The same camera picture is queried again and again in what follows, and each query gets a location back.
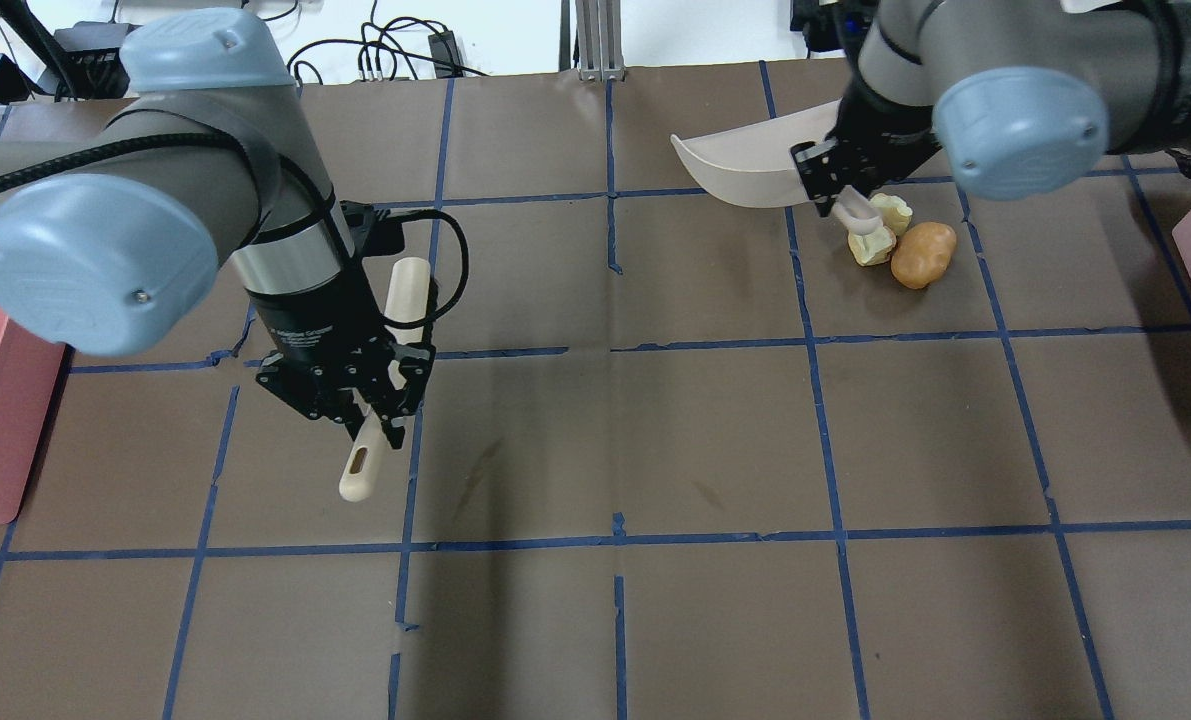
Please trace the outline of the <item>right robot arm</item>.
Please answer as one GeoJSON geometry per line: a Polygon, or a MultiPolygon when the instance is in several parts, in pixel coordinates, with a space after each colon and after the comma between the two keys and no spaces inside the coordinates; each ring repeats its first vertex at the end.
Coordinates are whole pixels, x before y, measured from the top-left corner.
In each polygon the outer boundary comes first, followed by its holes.
{"type": "Polygon", "coordinates": [[[943,152],[971,196],[1060,190],[1108,155],[1191,179],[1191,1],[823,1],[852,81],[824,140],[790,150],[819,214],[943,152]]]}

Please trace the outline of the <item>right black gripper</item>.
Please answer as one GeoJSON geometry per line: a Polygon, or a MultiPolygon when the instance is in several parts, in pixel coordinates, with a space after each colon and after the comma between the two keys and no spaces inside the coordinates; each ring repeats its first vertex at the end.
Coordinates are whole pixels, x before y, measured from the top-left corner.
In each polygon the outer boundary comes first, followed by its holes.
{"type": "Polygon", "coordinates": [[[891,101],[855,76],[824,140],[796,143],[790,156],[807,199],[827,217],[844,188],[868,198],[888,182],[910,177],[939,149],[930,106],[891,101]]]}

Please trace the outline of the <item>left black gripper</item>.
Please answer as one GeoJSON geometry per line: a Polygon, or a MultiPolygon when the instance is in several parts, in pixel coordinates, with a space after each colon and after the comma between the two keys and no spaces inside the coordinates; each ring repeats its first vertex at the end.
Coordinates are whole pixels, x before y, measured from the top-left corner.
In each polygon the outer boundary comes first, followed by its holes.
{"type": "MultiPolygon", "coordinates": [[[[393,256],[406,248],[403,223],[388,209],[342,201],[345,228],[356,256],[347,268],[313,290],[266,295],[257,293],[255,309],[274,350],[262,361],[258,386],[298,414],[328,419],[356,438],[368,413],[368,397],[378,387],[372,372],[384,365],[389,325],[384,320],[363,259],[393,256]]],[[[418,351],[429,369],[417,378],[420,405],[432,372],[432,342],[418,351]]]]}

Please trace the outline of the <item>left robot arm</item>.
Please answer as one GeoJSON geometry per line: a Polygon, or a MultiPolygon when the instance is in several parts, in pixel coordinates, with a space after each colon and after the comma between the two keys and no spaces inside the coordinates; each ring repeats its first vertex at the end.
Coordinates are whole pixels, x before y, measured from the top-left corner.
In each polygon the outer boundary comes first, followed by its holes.
{"type": "Polygon", "coordinates": [[[0,143],[0,309],[91,356],[146,351],[233,264],[298,414],[403,446],[432,369],[429,270],[380,307],[364,259],[403,217],[336,196],[266,23],[193,10],[120,51],[135,102],[91,140],[0,143]]]}

